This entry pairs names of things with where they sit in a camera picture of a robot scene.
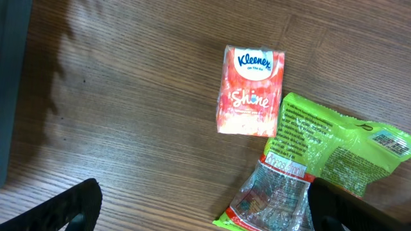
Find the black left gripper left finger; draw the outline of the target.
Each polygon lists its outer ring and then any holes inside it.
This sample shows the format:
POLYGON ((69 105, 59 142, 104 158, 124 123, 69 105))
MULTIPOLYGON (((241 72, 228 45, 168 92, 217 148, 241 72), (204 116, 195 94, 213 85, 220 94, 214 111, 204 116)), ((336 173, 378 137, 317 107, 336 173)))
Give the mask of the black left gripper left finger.
POLYGON ((40 205, 1 224, 1 230, 93 231, 103 195, 99 183, 89 178, 40 205))

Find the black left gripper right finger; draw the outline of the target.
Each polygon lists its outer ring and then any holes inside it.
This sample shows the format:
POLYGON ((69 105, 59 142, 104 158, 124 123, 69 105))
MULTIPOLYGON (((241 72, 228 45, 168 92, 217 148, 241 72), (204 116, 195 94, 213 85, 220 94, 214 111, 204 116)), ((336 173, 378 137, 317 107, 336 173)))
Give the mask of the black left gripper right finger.
POLYGON ((402 223, 351 193, 316 178, 308 189, 311 217, 316 231, 409 231, 402 223))

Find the green candy bag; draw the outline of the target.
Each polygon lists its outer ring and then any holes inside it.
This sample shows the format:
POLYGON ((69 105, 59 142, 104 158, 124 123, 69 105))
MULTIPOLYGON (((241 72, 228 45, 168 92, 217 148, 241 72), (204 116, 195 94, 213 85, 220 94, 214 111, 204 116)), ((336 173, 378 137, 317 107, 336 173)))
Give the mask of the green candy bag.
POLYGON ((228 230, 312 230, 308 189, 323 178, 361 198, 368 184, 410 158, 410 135, 288 94, 277 135, 214 221, 228 230))

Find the small red white box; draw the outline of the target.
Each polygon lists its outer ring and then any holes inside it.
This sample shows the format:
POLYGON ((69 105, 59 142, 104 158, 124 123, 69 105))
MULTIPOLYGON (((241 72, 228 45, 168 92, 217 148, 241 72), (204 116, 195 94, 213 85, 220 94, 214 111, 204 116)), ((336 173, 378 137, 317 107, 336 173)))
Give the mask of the small red white box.
POLYGON ((275 137, 285 52, 226 46, 216 109, 219 133, 275 137))

